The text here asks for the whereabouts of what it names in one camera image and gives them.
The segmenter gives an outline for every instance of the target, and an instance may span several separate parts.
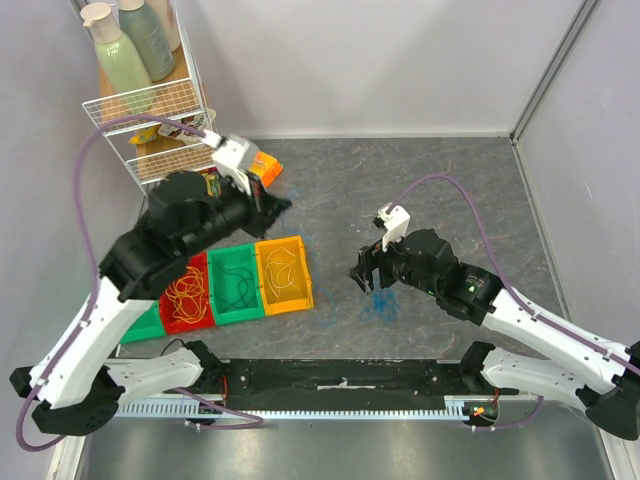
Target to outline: yellow package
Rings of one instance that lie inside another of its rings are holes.
[[[154,125],[153,127],[136,130],[136,134],[129,139],[129,143],[133,145],[142,145],[143,143],[152,142],[158,138],[159,129],[160,125]]]

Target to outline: plastic tray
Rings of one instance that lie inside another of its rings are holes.
[[[160,311],[160,318],[162,319],[162,324],[164,325],[165,331],[170,334],[176,334],[180,332],[190,332],[192,330],[200,330],[202,328],[210,328],[215,326],[215,320],[213,316],[213,312],[211,311],[211,304],[209,303],[209,282],[207,281],[207,277],[209,274],[207,268],[207,254],[199,253],[191,257],[191,261],[189,262],[189,266],[195,267],[204,275],[204,301],[206,303],[206,313],[202,320],[197,322],[186,322],[184,320],[179,320],[175,318],[175,307],[173,302],[169,300],[166,293],[163,293],[160,299],[158,300],[158,307]],[[190,313],[190,310],[185,307],[187,313]]]
[[[253,245],[208,252],[209,291],[216,324],[264,317]]]
[[[140,315],[135,323],[129,327],[120,343],[139,342],[148,338],[164,337],[165,335],[160,313],[158,312],[158,302],[154,302],[151,308]]]
[[[311,275],[302,237],[258,242],[256,259],[267,315],[313,308]]]

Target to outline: black wire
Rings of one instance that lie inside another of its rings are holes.
[[[253,302],[253,300],[255,300],[256,298],[256,293],[255,293],[255,279],[253,277],[253,274],[246,268],[243,267],[234,267],[234,268],[227,268],[224,266],[224,264],[218,260],[216,262],[216,267],[219,268],[220,270],[222,270],[223,273],[226,273],[227,275],[232,275],[234,277],[240,277],[240,280],[238,281],[238,284],[236,285],[236,288],[238,289],[238,295],[240,296],[240,298],[238,298],[238,300],[236,300],[235,302],[229,302],[228,299],[224,299],[221,298],[220,296],[218,296],[216,294],[216,292],[213,292],[213,295],[216,297],[216,299],[221,302],[221,303],[226,303],[227,306],[225,308],[222,308],[219,310],[219,313],[226,313],[229,310],[231,310],[232,308],[236,309],[236,310],[240,310],[243,306],[244,308],[249,308],[249,305],[251,304],[251,302]],[[246,277],[243,277],[241,274],[239,273],[234,273],[234,271],[240,270],[242,272],[244,272],[246,274]],[[252,289],[249,286],[249,282],[251,282],[254,286],[254,288]],[[245,286],[245,290],[244,292],[241,289],[241,286],[244,285]],[[249,300],[247,300],[247,294],[249,293],[249,290],[253,290],[253,296],[251,296],[249,298]]]
[[[167,344],[167,346],[166,346],[166,347],[164,347],[164,348],[162,349],[162,352],[160,353],[160,356],[164,355],[164,354],[165,354],[165,352],[166,352],[167,350],[169,350],[169,347],[170,347],[171,345],[173,345],[174,343],[176,343],[176,342],[180,342],[180,343],[182,344],[182,346],[183,346],[183,347],[186,345],[186,344],[184,343],[184,340],[182,340],[181,338],[174,338],[173,340],[171,340],[171,341]]]

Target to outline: bottle cap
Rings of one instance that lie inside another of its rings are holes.
[[[95,43],[115,42],[122,35],[111,7],[104,2],[90,3],[80,11],[85,28],[91,30]]]
[[[144,5],[144,0],[118,0],[120,10],[137,10]]]

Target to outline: gray-green bottle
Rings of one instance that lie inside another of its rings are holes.
[[[120,28],[136,46],[149,77],[162,80],[176,66],[160,19],[144,0],[118,0]]]
[[[148,110],[155,99],[153,91],[146,89],[152,85],[151,79],[133,42],[118,28],[111,7],[103,2],[90,3],[80,15],[91,30],[98,62],[113,89],[121,94],[136,90],[120,97],[126,109],[130,113]]]

